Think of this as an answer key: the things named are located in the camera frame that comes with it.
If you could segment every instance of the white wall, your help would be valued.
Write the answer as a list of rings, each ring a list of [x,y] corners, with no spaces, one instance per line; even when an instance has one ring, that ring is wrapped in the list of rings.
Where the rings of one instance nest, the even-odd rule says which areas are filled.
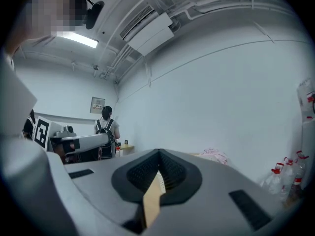
[[[90,113],[92,97],[105,99],[112,108],[117,102],[113,84],[91,74],[38,60],[14,62],[17,75],[37,98],[34,111],[72,125],[78,135],[93,134],[94,120],[100,117]]]
[[[268,36],[253,23],[259,23]],[[225,152],[257,181],[301,148],[296,88],[315,78],[299,22],[275,12],[226,11],[185,26],[120,84],[116,118],[135,150]]]

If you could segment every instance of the wall-mounted air conditioner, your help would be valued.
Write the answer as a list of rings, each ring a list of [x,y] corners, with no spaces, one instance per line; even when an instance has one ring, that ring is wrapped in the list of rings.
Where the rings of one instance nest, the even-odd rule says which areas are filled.
[[[168,27],[172,23],[166,13],[159,15],[151,6],[147,6],[124,28],[120,36],[145,56],[174,36]]]

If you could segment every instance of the fluorescent light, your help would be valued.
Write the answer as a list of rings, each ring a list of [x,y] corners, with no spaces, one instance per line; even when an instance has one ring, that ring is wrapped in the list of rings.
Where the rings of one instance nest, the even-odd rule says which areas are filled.
[[[98,41],[90,39],[88,37],[81,36],[81,35],[76,34],[74,32],[58,32],[57,36],[71,39],[71,40],[74,40],[74,41],[79,42],[81,44],[91,46],[93,48],[96,48],[97,44],[98,44]]]

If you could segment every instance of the sign on wall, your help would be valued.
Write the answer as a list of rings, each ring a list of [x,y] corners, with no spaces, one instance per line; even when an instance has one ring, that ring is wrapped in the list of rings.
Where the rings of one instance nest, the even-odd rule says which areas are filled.
[[[102,109],[105,106],[105,99],[92,97],[91,101],[91,114],[102,114]]]

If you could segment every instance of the black rubber pad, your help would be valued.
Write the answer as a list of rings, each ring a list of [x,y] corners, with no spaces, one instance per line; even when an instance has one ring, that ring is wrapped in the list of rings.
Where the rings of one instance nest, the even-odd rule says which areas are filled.
[[[77,177],[83,177],[89,174],[94,173],[93,171],[91,171],[90,169],[88,170],[82,170],[82,171],[76,171],[76,172],[71,172],[69,173],[69,176],[71,179],[77,178]]]
[[[232,198],[254,231],[260,229],[271,221],[271,218],[245,191],[233,191],[229,193],[229,196]]]

